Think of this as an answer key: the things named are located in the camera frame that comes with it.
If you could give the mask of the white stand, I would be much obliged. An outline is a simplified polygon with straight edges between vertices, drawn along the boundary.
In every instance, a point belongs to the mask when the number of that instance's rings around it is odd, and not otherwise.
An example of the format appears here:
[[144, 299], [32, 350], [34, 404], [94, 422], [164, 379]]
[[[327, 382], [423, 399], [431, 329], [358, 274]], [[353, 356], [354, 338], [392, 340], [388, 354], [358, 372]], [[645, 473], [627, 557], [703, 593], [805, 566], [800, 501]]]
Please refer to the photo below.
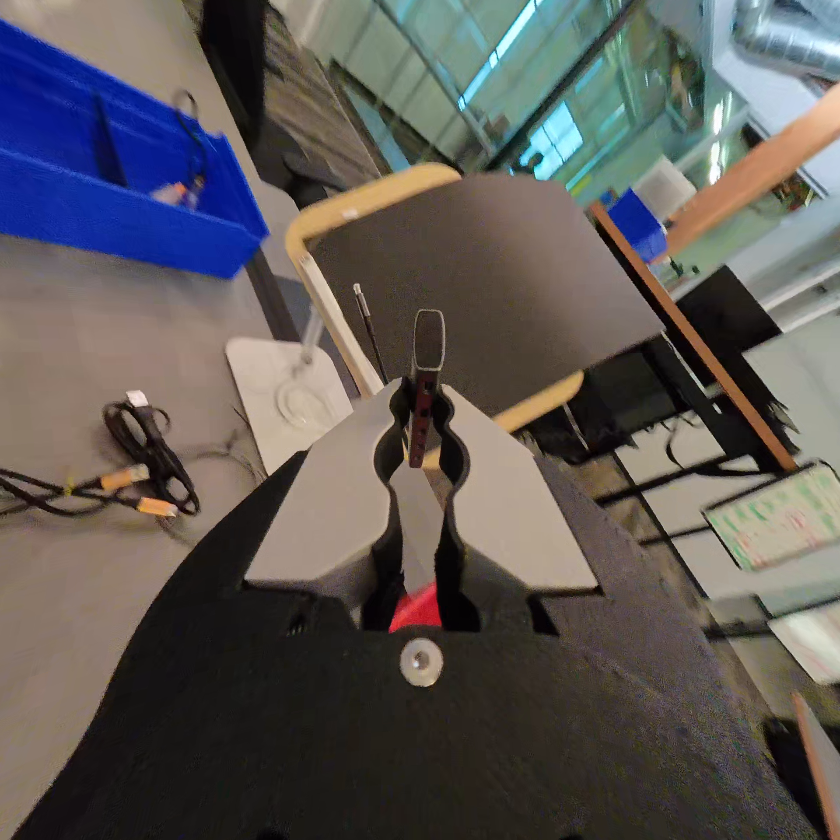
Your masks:
[[227, 363], [268, 475], [352, 414], [339, 373], [319, 347], [323, 333], [311, 307], [299, 342], [227, 341]]

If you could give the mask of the black board wooden rim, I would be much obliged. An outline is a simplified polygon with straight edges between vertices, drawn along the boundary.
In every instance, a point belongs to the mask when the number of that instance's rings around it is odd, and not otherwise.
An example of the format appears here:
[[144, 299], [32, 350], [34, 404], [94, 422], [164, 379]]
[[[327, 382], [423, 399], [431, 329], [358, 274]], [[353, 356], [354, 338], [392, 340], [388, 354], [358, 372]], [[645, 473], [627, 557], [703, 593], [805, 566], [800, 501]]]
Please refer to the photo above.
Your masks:
[[665, 329], [557, 182], [420, 164], [302, 210], [285, 247], [363, 398], [383, 381], [354, 284], [392, 379], [417, 311], [440, 310], [443, 383], [512, 434]]

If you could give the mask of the silver air duct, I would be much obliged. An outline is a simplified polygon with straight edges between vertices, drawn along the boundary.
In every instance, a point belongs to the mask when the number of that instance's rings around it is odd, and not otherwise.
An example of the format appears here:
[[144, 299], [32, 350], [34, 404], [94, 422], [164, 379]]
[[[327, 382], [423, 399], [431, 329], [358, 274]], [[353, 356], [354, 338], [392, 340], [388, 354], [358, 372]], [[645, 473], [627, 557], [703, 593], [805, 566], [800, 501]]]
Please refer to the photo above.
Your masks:
[[839, 81], [838, 1], [737, 1], [731, 42], [753, 63]]

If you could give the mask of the whiteboard green red writing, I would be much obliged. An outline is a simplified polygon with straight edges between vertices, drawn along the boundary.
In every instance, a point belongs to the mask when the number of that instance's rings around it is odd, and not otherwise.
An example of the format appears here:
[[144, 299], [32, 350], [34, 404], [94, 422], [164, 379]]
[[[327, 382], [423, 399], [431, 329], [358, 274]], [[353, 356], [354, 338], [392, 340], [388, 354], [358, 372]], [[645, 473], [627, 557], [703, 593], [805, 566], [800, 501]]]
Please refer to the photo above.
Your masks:
[[838, 473], [813, 460], [700, 513], [739, 569], [765, 571], [838, 544]]

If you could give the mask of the blue plastic bin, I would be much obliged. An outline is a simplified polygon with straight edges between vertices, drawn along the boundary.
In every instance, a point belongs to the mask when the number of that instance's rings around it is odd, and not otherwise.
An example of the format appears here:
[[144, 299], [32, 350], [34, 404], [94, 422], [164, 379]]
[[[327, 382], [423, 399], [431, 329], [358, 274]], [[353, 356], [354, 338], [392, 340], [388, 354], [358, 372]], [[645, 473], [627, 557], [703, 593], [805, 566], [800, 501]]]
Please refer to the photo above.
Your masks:
[[632, 188], [606, 210], [617, 230], [647, 265], [667, 253], [666, 228]]
[[200, 125], [197, 210], [159, 203], [186, 179], [172, 103], [2, 21], [2, 233], [233, 279], [269, 230], [227, 137]]

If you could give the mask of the red plastic bin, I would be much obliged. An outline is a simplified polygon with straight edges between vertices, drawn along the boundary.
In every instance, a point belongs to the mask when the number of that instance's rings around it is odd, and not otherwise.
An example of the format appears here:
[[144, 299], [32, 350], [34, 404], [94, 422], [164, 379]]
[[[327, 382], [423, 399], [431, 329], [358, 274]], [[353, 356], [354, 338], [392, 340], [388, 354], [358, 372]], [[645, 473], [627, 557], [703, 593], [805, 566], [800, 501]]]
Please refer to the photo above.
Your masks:
[[396, 633], [407, 627], [442, 627], [438, 607], [437, 583], [431, 582], [423, 588], [406, 593], [397, 603], [388, 632]]

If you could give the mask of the wooden beam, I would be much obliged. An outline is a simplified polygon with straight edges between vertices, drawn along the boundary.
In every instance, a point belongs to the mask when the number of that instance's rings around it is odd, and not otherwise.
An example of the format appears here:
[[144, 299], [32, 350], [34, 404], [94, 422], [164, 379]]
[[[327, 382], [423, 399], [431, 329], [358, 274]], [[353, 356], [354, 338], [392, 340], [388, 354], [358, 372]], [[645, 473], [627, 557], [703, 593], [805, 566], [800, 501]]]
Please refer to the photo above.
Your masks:
[[782, 183], [839, 137], [839, 84], [803, 115], [764, 140], [668, 218], [666, 256], [674, 256]]

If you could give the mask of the white box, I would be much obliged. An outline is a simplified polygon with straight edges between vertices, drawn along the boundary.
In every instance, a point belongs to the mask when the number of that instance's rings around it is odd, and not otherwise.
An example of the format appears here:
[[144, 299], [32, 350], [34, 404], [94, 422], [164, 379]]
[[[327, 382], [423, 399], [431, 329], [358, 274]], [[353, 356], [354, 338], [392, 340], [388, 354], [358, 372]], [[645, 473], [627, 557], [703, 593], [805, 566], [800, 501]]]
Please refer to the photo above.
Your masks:
[[632, 190], [661, 224], [697, 194], [693, 183], [664, 155], [633, 184]]

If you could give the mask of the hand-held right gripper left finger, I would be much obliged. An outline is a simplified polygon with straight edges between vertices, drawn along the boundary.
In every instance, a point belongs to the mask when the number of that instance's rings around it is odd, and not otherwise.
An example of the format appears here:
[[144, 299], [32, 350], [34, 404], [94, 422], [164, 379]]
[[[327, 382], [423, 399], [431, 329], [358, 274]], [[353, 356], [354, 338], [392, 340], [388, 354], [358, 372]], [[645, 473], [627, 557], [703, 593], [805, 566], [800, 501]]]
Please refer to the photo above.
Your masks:
[[405, 465], [405, 378], [360, 403], [304, 453], [245, 574], [263, 589], [338, 599], [366, 629], [389, 629], [405, 592], [392, 478]]

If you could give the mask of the wood-edged desk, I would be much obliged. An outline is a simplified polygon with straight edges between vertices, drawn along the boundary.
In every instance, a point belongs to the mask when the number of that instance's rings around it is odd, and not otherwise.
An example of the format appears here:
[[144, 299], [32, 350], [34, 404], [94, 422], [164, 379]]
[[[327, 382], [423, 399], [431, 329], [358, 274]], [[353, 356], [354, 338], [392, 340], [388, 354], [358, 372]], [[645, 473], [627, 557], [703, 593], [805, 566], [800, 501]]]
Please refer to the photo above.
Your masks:
[[750, 402], [726, 366], [719, 361], [705, 340], [679, 310], [667, 290], [630, 246], [602, 203], [593, 202], [586, 209], [586, 215], [612, 256], [664, 324], [666, 337], [669, 338], [671, 333], [680, 336], [691, 348], [700, 366], [707, 371], [711, 379], [720, 386], [723, 395], [729, 399], [733, 412], [742, 427], [743, 442], [747, 445], [742, 453], [754, 457], [758, 466], [769, 467], [770, 473], [783, 474], [795, 471], [797, 464], [792, 453], [774, 433], [759, 409]]

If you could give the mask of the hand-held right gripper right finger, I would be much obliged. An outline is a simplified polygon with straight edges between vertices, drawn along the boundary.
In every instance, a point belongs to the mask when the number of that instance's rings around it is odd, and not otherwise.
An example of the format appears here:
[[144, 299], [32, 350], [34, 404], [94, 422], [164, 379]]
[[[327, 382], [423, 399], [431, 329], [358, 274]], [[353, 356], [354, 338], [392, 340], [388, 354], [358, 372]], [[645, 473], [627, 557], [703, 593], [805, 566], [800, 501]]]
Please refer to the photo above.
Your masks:
[[434, 402], [451, 488], [434, 556], [443, 628], [545, 627], [542, 600], [600, 585], [536, 458], [449, 385]]

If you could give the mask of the thin black cable silver plug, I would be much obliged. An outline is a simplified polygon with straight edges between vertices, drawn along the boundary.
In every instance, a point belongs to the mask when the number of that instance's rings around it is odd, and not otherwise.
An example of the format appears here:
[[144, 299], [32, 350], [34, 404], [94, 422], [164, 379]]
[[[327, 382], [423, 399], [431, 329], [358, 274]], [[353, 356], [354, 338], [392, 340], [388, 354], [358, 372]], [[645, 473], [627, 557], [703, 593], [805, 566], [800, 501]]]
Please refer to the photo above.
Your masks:
[[365, 295], [364, 295], [364, 292], [361, 288], [360, 283], [354, 283], [353, 284], [353, 295], [354, 295], [356, 303], [358, 305], [358, 309], [360, 310], [360, 315], [361, 315], [362, 320], [364, 322], [364, 327], [365, 327], [367, 336], [369, 338], [369, 341], [371, 343], [371, 348], [372, 348], [373, 353], [374, 353], [374, 360], [375, 360], [376, 368], [377, 368], [377, 370], [380, 374], [382, 383], [384, 385], [386, 385], [390, 381], [389, 376], [387, 374], [385, 364], [384, 364], [384, 361], [383, 361], [383, 358], [382, 358], [382, 352], [381, 352], [379, 343], [378, 343], [376, 335], [375, 335], [375, 328], [374, 328], [374, 324], [373, 324], [373, 320], [372, 320], [372, 316], [371, 316], [371, 310], [369, 308], [368, 302], [365, 298]]

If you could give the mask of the black monitor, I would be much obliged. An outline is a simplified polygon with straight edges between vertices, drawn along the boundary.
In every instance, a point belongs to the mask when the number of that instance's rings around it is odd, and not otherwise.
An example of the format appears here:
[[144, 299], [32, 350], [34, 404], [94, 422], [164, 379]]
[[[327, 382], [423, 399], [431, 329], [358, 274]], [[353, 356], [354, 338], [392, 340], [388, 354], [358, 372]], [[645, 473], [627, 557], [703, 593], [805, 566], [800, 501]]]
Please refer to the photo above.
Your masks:
[[729, 266], [721, 266], [680, 297], [677, 307], [720, 362], [782, 334]]

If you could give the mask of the large whiteboard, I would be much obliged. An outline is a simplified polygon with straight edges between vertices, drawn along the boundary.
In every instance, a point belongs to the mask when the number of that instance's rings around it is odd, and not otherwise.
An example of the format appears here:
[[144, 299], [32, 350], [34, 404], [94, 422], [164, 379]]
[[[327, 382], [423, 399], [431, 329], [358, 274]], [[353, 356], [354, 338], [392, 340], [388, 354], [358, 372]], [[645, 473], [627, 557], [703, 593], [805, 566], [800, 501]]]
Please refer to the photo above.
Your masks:
[[838, 600], [775, 617], [768, 628], [816, 684], [838, 686]]

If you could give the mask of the grey top desk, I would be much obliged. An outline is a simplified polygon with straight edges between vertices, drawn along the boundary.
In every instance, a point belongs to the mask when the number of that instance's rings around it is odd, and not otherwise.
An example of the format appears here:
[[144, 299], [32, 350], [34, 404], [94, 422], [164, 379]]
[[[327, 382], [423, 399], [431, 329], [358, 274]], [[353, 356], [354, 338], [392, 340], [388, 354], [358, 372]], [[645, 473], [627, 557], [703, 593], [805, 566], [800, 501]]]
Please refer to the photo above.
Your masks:
[[839, 838], [839, 751], [799, 692], [791, 695], [796, 722], [830, 839]]

